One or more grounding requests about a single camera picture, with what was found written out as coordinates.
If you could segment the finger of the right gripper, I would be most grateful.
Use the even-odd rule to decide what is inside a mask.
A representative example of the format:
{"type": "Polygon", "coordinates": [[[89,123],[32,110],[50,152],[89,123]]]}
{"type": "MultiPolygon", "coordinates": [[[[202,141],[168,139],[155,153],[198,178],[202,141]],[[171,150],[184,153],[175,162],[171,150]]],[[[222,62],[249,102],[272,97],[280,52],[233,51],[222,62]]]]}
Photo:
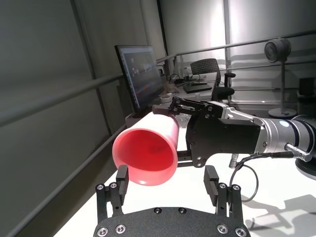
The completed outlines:
{"type": "Polygon", "coordinates": [[[194,166],[192,154],[190,150],[177,151],[178,163],[177,167],[190,167],[194,166]]]}
{"type": "Polygon", "coordinates": [[[188,114],[194,115],[196,113],[206,112],[213,114],[214,109],[210,103],[206,101],[195,101],[184,99],[180,97],[173,97],[170,106],[168,107],[169,115],[188,114]]]}

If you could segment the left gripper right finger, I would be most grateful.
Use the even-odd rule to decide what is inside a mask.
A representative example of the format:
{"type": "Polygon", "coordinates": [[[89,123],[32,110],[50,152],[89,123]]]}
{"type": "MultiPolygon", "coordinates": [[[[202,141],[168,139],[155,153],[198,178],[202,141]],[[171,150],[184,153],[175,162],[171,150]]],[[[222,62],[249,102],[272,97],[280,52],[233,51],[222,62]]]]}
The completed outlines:
{"type": "Polygon", "coordinates": [[[211,202],[216,207],[216,214],[229,218],[243,219],[241,187],[239,185],[227,186],[219,182],[216,169],[212,165],[206,165],[204,170],[204,185],[211,202]]]}

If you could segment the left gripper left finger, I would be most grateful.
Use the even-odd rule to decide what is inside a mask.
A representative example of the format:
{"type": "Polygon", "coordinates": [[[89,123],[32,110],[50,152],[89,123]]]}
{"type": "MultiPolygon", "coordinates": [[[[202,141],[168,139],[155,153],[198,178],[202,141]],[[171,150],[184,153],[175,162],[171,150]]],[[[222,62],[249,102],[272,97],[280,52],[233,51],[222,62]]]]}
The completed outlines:
{"type": "Polygon", "coordinates": [[[128,166],[121,165],[118,168],[116,181],[108,186],[98,184],[95,187],[97,197],[97,219],[108,218],[107,203],[110,202],[113,216],[122,215],[122,206],[128,188],[128,166]]]}

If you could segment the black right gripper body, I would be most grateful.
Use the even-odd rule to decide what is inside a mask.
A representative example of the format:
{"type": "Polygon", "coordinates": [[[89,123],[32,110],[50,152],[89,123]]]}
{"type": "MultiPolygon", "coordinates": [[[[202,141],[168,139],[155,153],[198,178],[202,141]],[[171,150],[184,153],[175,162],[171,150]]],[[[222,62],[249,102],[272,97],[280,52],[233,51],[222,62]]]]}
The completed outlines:
{"type": "Polygon", "coordinates": [[[186,130],[192,166],[203,167],[214,154],[255,152],[260,126],[249,120],[222,118],[222,113],[223,108],[211,103],[195,107],[186,130]]]}

